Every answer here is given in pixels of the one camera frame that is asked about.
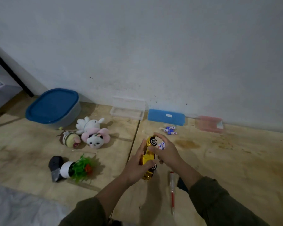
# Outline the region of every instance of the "black metal frame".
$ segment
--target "black metal frame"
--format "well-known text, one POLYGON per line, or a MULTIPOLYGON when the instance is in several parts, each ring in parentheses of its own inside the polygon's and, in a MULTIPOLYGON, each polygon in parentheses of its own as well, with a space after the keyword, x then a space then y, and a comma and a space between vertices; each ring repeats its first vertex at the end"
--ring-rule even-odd
POLYGON ((4 62, 0 57, 0 65, 7 71, 7 73, 19 84, 20 87, 30 96, 33 97, 34 94, 28 89, 26 85, 19 79, 19 77, 13 72, 13 70, 4 62))

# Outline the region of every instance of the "plant pot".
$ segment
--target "plant pot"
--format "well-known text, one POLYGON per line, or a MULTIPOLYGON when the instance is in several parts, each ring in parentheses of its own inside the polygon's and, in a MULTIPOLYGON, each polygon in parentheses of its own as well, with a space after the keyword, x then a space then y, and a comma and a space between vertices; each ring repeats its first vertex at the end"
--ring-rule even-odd
POLYGON ((75 162, 68 161, 61 166, 60 174, 63 178, 70 178, 73 175, 71 170, 75 162))

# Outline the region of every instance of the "gold toy car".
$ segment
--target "gold toy car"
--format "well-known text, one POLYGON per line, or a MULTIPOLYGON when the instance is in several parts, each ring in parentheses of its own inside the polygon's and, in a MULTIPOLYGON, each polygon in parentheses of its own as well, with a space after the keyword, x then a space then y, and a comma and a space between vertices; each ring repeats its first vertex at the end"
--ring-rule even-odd
MULTIPOLYGON (((153 152, 150 152, 148 150, 149 146, 156 146, 157 140, 155 139, 155 136, 151 136, 147 139, 147 145, 144 148, 144 154, 141 156, 139 160, 140 165, 144 165, 148 160, 155 159, 155 154, 153 152)), ((150 178, 152 178, 154 171, 156 170, 157 164, 155 163, 154 167, 151 167, 143 176, 143 179, 148 181, 150 178)))

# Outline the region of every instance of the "stuffed animal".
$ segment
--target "stuffed animal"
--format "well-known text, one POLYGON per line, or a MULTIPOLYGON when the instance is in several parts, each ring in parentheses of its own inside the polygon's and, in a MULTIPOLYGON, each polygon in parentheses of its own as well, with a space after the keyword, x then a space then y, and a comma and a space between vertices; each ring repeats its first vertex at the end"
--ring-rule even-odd
POLYGON ((106 128, 87 129, 87 131, 82 134, 82 140, 91 148, 99 149, 104 143, 110 141, 109 130, 106 128))
POLYGON ((100 123, 102 123, 105 120, 105 118, 101 118, 100 120, 90 120, 89 117, 85 117, 85 119, 79 119, 76 124, 76 128, 78 131, 76 133, 78 135, 82 135, 84 132, 87 131, 87 129, 91 128, 100 128, 100 123))
POLYGON ((81 143, 81 138, 73 131, 65 131, 58 136, 60 143, 66 147, 76 148, 81 143))

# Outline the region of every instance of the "blue storage container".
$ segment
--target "blue storage container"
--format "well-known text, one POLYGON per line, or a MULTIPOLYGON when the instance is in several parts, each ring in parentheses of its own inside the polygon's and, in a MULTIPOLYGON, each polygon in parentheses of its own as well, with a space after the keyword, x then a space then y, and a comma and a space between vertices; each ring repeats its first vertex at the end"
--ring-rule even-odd
POLYGON ((43 93, 27 108, 26 119, 59 129, 70 125, 80 111, 76 91, 56 88, 43 93))

